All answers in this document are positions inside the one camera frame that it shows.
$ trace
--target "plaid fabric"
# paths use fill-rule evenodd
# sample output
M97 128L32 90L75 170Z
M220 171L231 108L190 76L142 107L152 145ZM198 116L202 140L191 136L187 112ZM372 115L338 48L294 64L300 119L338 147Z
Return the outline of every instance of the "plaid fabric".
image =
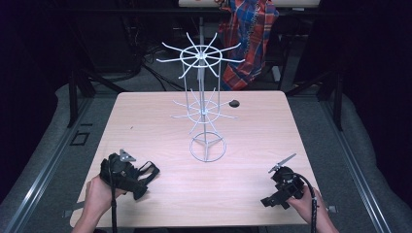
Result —
M230 10L231 18L221 23L219 33L226 48L241 43L228 58L245 61L228 62L222 88L240 90L260 74L270 29L279 13L270 0L231 0Z

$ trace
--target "circular wire base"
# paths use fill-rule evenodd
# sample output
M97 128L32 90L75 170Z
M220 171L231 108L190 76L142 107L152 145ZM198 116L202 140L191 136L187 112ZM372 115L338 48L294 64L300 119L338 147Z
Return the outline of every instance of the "circular wire base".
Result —
M226 152L226 142L218 133L202 132L191 140L190 152L199 161L214 162L223 157Z

